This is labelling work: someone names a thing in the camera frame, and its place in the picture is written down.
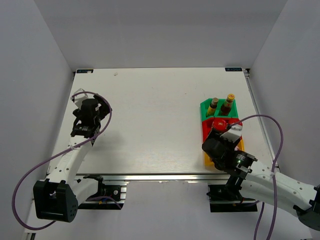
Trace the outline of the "red lid jar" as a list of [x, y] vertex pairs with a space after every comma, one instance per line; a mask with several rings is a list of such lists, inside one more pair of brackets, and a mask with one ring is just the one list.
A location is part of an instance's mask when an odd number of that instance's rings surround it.
[[228, 122], [222, 118], [215, 118], [212, 122], [211, 128], [217, 132], [225, 132], [228, 127]]
[[231, 126], [233, 124], [236, 124], [236, 125], [240, 125], [242, 126], [243, 124], [240, 122], [239, 123], [239, 119], [238, 118], [230, 118], [227, 122], [228, 122], [228, 126]]

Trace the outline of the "red lid jar front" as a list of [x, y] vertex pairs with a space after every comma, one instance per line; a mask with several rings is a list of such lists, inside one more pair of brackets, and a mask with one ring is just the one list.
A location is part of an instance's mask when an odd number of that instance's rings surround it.
[[227, 122], [228, 122], [228, 126], [231, 126], [233, 124], [236, 124], [236, 125], [240, 125], [242, 126], [243, 124], [240, 122], [239, 123], [239, 119], [238, 118], [230, 118]]

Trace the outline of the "yellow cap sauce bottle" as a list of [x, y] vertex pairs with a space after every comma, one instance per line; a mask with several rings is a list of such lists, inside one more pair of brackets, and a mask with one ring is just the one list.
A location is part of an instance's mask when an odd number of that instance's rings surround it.
[[234, 100], [235, 100], [235, 95], [230, 93], [225, 99], [224, 103], [221, 105], [220, 115], [227, 116], [230, 113]]

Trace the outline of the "small yellow label bottle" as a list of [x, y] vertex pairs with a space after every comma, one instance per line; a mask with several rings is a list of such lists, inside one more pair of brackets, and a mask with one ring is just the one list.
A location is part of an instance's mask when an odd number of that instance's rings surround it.
[[215, 111], [217, 109], [217, 106], [218, 106], [218, 102], [219, 102], [219, 99], [214, 97], [210, 104], [209, 104], [209, 107], [207, 109], [207, 112], [206, 112], [206, 117], [209, 117], [209, 116], [213, 116], [215, 114]]

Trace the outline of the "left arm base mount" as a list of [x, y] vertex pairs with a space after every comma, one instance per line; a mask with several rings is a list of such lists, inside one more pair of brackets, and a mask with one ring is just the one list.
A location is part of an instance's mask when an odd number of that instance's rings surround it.
[[113, 180], [104, 180], [101, 175], [88, 174], [83, 180], [94, 180], [97, 183], [97, 192], [79, 204], [80, 210], [121, 210], [124, 206], [127, 183]]

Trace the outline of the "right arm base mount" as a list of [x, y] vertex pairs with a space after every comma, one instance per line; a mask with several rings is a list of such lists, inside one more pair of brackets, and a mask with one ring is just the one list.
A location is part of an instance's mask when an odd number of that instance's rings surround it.
[[253, 198], [243, 197], [240, 193], [244, 179], [230, 176], [224, 184], [208, 184], [211, 213], [249, 213], [257, 212], [258, 201]]

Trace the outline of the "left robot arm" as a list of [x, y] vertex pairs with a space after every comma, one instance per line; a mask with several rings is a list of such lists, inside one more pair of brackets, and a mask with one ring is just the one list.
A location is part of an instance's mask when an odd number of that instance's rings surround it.
[[90, 197], [99, 200], [105, 196], [106, 187], [100, 176], [86, 175], [77, 178], [78, 170], [102, 132], [101, 121], [111, 116], [112, 109], [106, 100], [94, 94], [72, 101], [77, 109], [73, 111], [73, 123], [68, 152], [62, 154], [54, 170], [44, 180], [33, 186], [36, 216], [39, 219], [70, 223], [79, 206]]

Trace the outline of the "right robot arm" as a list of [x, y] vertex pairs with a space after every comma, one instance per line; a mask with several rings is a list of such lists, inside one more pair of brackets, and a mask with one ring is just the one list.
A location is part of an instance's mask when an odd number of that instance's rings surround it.
[[320, 229], [320, 188], [273, 173], [253, 155], [236, 150], [240, 137], [212, 129], [202, 144], [202, 150], [214, 166], [229, 174], [227, 183], [207, 193], [215, 202], [254, 199], [274, 205], [293, 216], [305, 226]]

